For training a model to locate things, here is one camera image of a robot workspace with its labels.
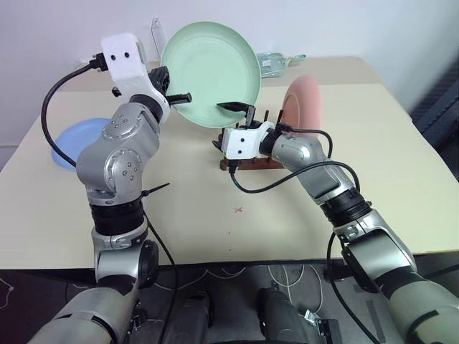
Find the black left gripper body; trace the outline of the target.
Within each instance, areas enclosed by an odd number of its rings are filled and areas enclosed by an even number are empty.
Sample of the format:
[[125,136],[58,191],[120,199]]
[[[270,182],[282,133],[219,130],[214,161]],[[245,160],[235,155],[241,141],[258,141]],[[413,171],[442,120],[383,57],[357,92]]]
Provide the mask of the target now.
[[166,97],[167,90],[170,84],[169,70],[166,66],[153,68],[148,73],[151,84],[157,89],[164,97]]

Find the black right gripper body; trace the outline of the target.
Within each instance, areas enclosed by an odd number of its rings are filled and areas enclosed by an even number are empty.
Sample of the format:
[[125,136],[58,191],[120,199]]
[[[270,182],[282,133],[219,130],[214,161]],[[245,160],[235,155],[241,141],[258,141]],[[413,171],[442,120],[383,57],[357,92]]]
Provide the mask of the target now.
[[243,128],[259,128],[262,125],[262,122],[255,119],[255,111],[256,108],[254,106],[249,105],[247,107]]

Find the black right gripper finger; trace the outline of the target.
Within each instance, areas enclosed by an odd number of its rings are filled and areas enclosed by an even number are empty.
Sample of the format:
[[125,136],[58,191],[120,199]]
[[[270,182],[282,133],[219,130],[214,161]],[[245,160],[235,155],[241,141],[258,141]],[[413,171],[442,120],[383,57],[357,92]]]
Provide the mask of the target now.
[[221,102],[217,103],[217,106],[232,112],[244,112],[248,111],[248,104],[243,102]]

